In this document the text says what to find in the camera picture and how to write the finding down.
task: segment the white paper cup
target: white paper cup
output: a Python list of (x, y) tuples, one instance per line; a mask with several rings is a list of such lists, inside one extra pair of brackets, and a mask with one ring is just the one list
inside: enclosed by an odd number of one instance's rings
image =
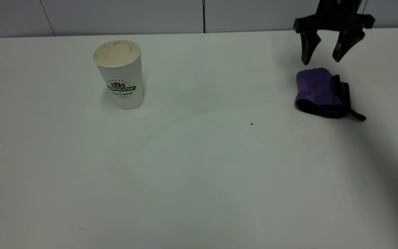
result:
[(99, 46), (93, 61), (121, 109), (134, 109), (144, 101), (141, 48), (132, 41), (115, 40)]

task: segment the white table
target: white table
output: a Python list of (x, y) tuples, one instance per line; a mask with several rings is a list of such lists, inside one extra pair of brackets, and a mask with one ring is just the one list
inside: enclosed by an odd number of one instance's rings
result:
[[(365, 32), (308, 66), (293, 31), (0, 38), (0, 249), (398, 248), (398, 29)], [(134, 110), (91, 61), (117, 38)], [(315, 67), (365, 122), (295, 109)]]

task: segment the purple microfiber towel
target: purple microfiber towel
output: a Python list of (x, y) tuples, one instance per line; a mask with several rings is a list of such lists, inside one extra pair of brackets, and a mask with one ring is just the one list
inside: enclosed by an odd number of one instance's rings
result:
[(297, 73), (296, 106), (303, 112), (326, 118), (341, 118), (348, 113), (364, 121), (366, 117), (351, 109), (348, 83), (340, 82), (325, 68)]

